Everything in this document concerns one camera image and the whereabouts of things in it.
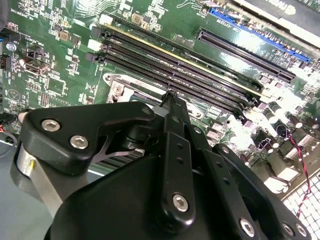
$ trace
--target black robotic arm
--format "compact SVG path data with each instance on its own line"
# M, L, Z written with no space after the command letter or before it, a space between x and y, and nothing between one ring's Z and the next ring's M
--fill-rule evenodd
M88 184L91 162L134 149L144 156ZM231 149L210 148L170 92L153 110L126 102L31 111L11 177L53 216L47 240L311 239Z

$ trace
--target motherboard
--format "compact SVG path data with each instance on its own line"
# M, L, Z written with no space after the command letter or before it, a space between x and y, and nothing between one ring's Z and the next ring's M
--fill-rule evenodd
M269 2L295 14L293 3ZM291 2L320 20L318 1ZM310 171L320 167L314 27L303 38L238 0L15 0L8 11L0 29L4 112L152 107L170 90L212 147L226 144L273 192L304 179L290 137ZM17 120L6 130L20 129Z

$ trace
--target blue pcie slot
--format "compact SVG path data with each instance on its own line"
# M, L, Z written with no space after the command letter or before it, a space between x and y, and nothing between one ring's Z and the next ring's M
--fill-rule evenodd
M232 18L232 17L229 17L229 16L226 16L220 12L217 12L215 8L211 8L210 14L212 14L213 16L225 21L226 23L240 29L240 30L243 30L243 31L246 31L247 33L250 33L250 34L253 34L255 35L256 37L260 38L261 40L263 40L264 42L266 42L267 44L281 50L281 51L284 51L288 54L290 54L291 56L294 56L296 57L297 59L300 59L306 63L309 63L310 62L310 58L306 57L306 56L303 56L295 51L292 51L292 50L288 50L286 49L283 45L279 44L279 43L276 43L275 41L272 41L270 40L269 38L265 37L265 36L262 36L260 33L254 31L254 30L250 30L248 27L246 26L243 26L243 25L238 25L236 23L236 21Z

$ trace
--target wire connector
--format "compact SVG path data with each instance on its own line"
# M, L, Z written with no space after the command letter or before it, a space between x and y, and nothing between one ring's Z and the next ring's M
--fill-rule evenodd
M4 112L0 114L0 125L8 126L12 124L16 119L17 119L16 115Z

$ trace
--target metal grid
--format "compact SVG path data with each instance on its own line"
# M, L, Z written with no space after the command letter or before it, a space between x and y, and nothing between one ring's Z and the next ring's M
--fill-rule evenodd
M311 193L308 199L303 202L301 206L300 220L311 234L312 240L320 240L320 173L318 172L310 178ZM293 213L297 214L298 205L301 203L305 192L307 190L307 183L305 182L283 203Z

